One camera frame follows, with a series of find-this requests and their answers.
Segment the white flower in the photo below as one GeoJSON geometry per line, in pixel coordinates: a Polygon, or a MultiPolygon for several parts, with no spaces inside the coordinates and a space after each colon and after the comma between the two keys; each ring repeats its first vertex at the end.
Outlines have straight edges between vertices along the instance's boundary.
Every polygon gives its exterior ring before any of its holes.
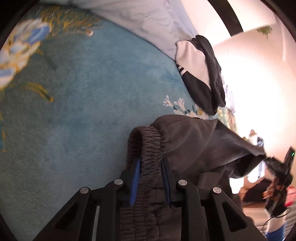
{"type": "Polygon", "coordinates": [[[201,119],[204,119],[204,120],[208,120],[209,119],[209,115],[206,114],[203,110],[202,110],[202,114],[198,116],[199,118],[201,119]]]}
{"type": "Polygon", "coordinates": [[[184,115],[184,113],[182,111],[180,111],[180,110],[174,110],[174,113],[176,115],[184,115]]]}
{"type": "Polygon", "coordinates": [[[186,114],[187,116],[190,117],[199,117],[197,114],[195,114],[193,111],[190,111],[189,113],[186,114]]]}
{"type": "Polygon", "coordinates": [[[186,111],[185,109],[185,101],[183,98],[179,98],[178,101],[174,101],[174,104],[179,106],[181,108],[182,111],[186,111]]]}
{"type": "Polygon", "coordinates": [[[168,97],[168,95],[165,97],[165,100],[163,101],[163,106],[165,107],[174,107],[172,102],[170,102],[170,98],[168,97]]]}

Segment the red object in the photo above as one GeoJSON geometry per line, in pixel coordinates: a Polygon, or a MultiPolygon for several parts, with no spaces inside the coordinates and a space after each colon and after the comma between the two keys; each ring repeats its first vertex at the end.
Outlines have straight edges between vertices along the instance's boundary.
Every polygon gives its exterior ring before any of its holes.
{"type": "Polygon", "coordinates": [[[296,200],[296,188],[293,186],[289,186],[287,188],[287,199],[285,202],[285,207],[291,206],[295,200],[296,200]]]}

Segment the floral rug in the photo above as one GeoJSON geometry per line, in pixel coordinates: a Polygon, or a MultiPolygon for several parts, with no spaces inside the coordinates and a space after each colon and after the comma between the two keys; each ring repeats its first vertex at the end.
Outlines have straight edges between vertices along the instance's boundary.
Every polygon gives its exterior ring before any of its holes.
{"type": "Polygon", "coordinates": [[[0,51],[0,211],[32,240],[82,186],[125,166],[129,133],[161,115],[208,116],[175,62],[143,39],[71,7],[36,5],[0,51]]]}

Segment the black and white cloth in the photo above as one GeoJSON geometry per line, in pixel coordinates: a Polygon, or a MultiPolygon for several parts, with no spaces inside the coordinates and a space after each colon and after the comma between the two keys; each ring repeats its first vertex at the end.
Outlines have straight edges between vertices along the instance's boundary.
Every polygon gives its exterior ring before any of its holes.
{"type": "Polygon", "coordinates": [[[177,42],[176,64],[193,101],[207,114],[225,106],[221,67],[205,37],[177,42]]]}

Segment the cable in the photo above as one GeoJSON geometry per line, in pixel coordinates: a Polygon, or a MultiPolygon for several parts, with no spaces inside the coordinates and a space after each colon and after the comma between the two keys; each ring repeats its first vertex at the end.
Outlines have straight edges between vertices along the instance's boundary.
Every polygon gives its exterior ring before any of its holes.
{"type": "Polygon", "coordinates": [[[288,207],[287,210],[289,210],[289,211],[288,211],[286,214],[282,215],[282,216],[277,216],[277,217],[272,216],[270,219],[268,219],[268,220],[265,222],[265,224],[263,224],[262,231],[264,230],[265,225],[266,225],[271,219],[273,219],[273,218],[282,218],[282,217],[284,217],[284,216],[287,216],[287,215],[291,212],[291,208],[288,207]]]}

